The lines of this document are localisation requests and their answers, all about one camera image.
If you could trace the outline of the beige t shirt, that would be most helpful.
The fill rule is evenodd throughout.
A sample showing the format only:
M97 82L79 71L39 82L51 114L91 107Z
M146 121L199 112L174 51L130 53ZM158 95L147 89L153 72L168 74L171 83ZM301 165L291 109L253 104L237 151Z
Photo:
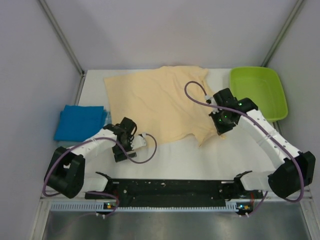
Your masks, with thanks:
M163 66L106 77L105 89L112 124L133 120L139 133L148 133L159 144L193 135L199 145L217 136L212 109L205 102L214 92L207 83L209 70L199 66Z

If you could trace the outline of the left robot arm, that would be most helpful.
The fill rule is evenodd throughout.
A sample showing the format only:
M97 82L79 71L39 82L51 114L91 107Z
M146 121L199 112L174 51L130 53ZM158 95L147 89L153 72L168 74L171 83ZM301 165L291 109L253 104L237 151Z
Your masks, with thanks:
M98 170L87 171L86 166L106 150L112 150L111 158L117 163L136 157L133 142L137 129L136 123L125 117L118 124L105 125L79 145L56 148L44 177L43 195L62 194L72 199L79 193L97 192L109 198L114 187L108 177Z

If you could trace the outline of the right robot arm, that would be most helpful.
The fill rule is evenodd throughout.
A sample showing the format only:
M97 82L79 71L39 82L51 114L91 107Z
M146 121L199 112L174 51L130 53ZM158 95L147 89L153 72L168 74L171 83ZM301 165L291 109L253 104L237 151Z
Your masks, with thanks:
M310 151L300 151L283 138L250 98L238 100L225 88L205 99L214 106L210 117L219 135L240 127L262 148L275 168L274 171L246 171L237 175L239 182L233 185L237 197L245 198L253 190L263 190L285 199L312 183L315 156Z

